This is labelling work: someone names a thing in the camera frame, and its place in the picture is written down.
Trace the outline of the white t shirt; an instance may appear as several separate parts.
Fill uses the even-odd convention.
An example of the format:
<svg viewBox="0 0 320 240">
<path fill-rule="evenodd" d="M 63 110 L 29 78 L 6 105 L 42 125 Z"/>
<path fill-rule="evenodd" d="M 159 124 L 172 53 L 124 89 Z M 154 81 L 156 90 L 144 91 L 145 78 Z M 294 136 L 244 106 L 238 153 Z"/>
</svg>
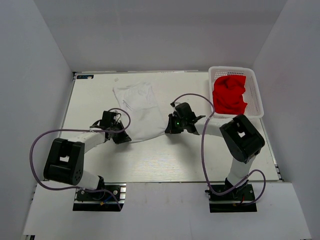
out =
<svg viewBox="0 0 320 240">
<path fill-rule="evenodd" d="M 140 82 L 126 87 L 114 87 L 119 107 L 130 116 L 126 133 L 132 143 L 144 142 L 162 136 L 167 127 L 152 85 Z"/>
</svg>

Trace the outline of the red t shirt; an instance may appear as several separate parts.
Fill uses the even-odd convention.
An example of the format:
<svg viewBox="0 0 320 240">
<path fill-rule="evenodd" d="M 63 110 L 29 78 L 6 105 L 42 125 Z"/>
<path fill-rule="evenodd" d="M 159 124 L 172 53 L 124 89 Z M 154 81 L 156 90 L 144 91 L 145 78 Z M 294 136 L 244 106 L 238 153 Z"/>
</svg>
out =
<svg viewBox="0 0 320 240">
<path fill-rule="evenodd" d="M 217 78 L 213 84 L 213 106 L 215 112 L 225 115 L 244 114 L 247 103 L 244 102 L 243 94 L 246 76 L 225 75 Z"/>
</svg>

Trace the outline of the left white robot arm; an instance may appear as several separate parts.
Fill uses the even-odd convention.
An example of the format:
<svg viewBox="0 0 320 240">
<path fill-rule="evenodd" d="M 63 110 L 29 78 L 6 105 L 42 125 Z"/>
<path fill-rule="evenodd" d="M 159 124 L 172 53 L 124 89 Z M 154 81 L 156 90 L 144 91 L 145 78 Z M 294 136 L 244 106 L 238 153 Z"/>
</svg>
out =
<svg viewBox="0 0 320 240">
<path fill-rule="evenodd" d="M 122 113 L 129 116 L 120 108 L 104 111 L 89 130 L 81 130 L 81 134 L 72 138 L 54 139 L 43 170 L 44 178 L 84 189 L 96 200 L 103 198 L 106 193 L 104 179 L 84 170 L 85 154 L 109 140 L 117 145 L 132 140 L 126 133 L 128 127 L 121 121 Z"/>
</svg>

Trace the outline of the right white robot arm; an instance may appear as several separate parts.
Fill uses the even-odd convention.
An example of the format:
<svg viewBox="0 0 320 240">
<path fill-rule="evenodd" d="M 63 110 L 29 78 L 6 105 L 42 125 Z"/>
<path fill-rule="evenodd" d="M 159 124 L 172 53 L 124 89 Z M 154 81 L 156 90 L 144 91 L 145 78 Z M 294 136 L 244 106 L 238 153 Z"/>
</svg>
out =
<svg viewBox="0 0 320 240">
<path fill-rule="evenodd" d="M 201 164 L 207 184 L 210 184 L 205 166 L 204 143 L 205 136 L 223 138 L 232 156 L 230 171 L 224 181 L 225 191 L 217 192 L 209 186 L 209 192 L 216 196 L 227 195 L 236 200 L 244 193 L 244 187 L 251 175 L 250 169 L 256 156 L 265 146 L 265 140 L 251 121 L 243 114 L 232 118 L 229 122 L 219 123 L 211 116 L 196 114 L 186 102 L 170 104 L 174 111 L 168 115 L 167 135 L 181 134 L 187 131 L 190 134 L 201 136 Z"/>
</svg>

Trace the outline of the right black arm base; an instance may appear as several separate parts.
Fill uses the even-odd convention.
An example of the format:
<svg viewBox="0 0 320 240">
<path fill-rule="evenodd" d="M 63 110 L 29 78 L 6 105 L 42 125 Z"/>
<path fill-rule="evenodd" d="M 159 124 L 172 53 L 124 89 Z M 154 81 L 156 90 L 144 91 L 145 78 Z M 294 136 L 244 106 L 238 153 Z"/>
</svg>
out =
<svg viewBox="0 0 320 240">
<path fill-rule="evenodd" d="M 215 195 L 210 189 L 204 191 L 209 197 L 210 213 L 255 213 L 257 212 L 254 201 L 255 193 L 253 186 L 247 184 L 237 195 L 232 192 L 225 195 Z"/>
</svg>

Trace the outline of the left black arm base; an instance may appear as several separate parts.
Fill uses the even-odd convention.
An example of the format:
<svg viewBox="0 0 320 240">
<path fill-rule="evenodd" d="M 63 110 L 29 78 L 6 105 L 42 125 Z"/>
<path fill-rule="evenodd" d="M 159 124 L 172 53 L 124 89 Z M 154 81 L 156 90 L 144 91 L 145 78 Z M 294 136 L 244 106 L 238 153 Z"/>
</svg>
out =
<svg viewBox="0 0 320 240">
<path fill-rule="evenodd" d="M 122 208 L 126 199 L 126 183 L 106 183 L 105 189 L 110 191 Z M 109 192 L 89 193 L 77 190 L 74 197 L 74 212 L 120 212 L 117 202 Z"/>
</svg>

